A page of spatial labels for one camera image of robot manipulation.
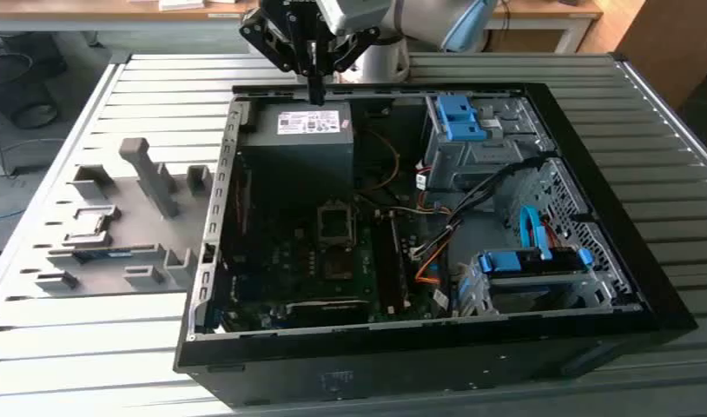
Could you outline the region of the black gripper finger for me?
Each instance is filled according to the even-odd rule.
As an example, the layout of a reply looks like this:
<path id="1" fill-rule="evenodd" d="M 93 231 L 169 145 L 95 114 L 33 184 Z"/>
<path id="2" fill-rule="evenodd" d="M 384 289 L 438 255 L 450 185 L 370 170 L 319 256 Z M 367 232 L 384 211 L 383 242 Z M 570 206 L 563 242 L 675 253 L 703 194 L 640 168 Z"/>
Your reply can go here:
<path id="1" fill-rule="evenodd" d="M 306 78 L 308 102 L 315 104 L 315 66 L 310 41 L 295 36 L 292 40 L 280 37 L 263 15 L 249 15 L 240 28 L 240 34 L 251 46 L 267 57 L 282 72 L 295 72 Z"/>
<path id="2" fill-rule="evenodd" d="M 326 28 L 319 28 L 315 37 L 315 104 L 324 104 L 324 79 L 335 72 L 350 68 L 367 48 L 375 43 L 380 29 L 371 27 L 356 31 L 338 43 L 338 37 Z"/>

